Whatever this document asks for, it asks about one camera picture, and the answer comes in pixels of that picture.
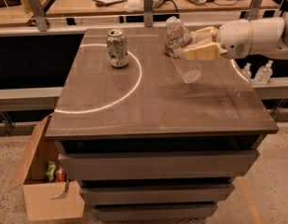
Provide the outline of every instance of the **open cardboard box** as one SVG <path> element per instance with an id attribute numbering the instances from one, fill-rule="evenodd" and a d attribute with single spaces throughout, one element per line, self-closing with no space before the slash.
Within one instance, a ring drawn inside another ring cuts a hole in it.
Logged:
<path id="1" fill-rule="evenodd" d="M 48 161 L 57 160 L 59 156 L 53 142 L 44 137 L 50 118 L 46 117 L 34 128 L 31 142 L 9 186 L 9 190 L 12 190 L 23 184 L 28 220 L 74 218 L 82 217 L 84 213 L 85 202 L 76 181 L 69 183 L 68 192 L 64 195 L 65 182 L 46 183 Z"/>

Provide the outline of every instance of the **plastic water bottle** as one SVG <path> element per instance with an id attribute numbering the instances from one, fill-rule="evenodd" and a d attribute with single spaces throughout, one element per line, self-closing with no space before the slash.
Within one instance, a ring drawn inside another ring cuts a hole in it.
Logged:
<path id="1" fill-rule="evenodd" d="M 273 61 L 268 61 L 266 65 L 263 65 L 258 69 L 254 77 L 254 80 L 257 83 L 267 84 L 267 82 L 270 80 L 270 77 L 273 74 L 273 70 L 271 68 L 272 64 Z"/>
<path id="2" fill-rule="evenodd" d="M 242 74 L 248 79 L 250 80 L 252 77 L 252 72 L 250 71 L 250 63 L 246 63 L 245 67 L 243 69 L 241 69 Z"/>
<path id="3" fill-rule="evenodd" d="M 178 49 L 185 48 L 191 44 L 191 34 L 176 17 L 168 18 L 166 20 L 166 26 L 166 51 L 171 56 L 172 62 L 183 79 L 183 82 L 188 84 L 199 80 L 201 77 L 200 62 L 184 60 L 178 55 Z"/>

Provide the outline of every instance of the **gray table top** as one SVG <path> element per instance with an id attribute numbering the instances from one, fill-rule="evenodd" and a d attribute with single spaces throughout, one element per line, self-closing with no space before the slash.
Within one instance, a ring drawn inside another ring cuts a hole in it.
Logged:
<path id="1" fill-rule="evenodd" d="M 87 30 L 46 137 L 53 140 L 275 133 L 234 61 L 202 63 L 185 84 L 163 53 L 164 28 L 126 28 L 130 62 L 106 60 L 108 29 Z"/>

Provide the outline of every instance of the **aluminum can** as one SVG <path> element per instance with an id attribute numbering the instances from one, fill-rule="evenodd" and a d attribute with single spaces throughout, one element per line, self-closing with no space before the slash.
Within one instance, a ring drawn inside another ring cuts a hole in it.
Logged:
<path id="1" fill-rule="evenodd" d="M 123 30 L 113 29 L 109 31 L 106 46 L 108 60 L 112 66 L 124 67 L 128 64 L 127 38 Z"/>
<path id="2" fill-rule="evenodd" d="M 56 170 L 56 172 L 54 173 L 55 174 L 55 176 L 56 176 L 56 182 L 57 183 L 59 183 L 59 182 L 65 182 L 66 181 L 66 173 L 65 173 L 65 171 L 62 169 L 62 168 L 60 168 L 60 169 L 58 169 L 58 170 Z"/>

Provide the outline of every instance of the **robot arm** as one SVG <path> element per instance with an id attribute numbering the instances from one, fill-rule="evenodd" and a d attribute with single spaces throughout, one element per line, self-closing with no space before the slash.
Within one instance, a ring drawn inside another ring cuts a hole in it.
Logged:
<path id="1" fill-rule="evenodd" d="M 207 27 L 191 35 L 194 45 L 179 50 L 183 59 L 209 61 L 219 56 L 241 59 L 257 54 L 288 60 L 288 14 L 285 19 L 230 21 L 219 29 Z"/>

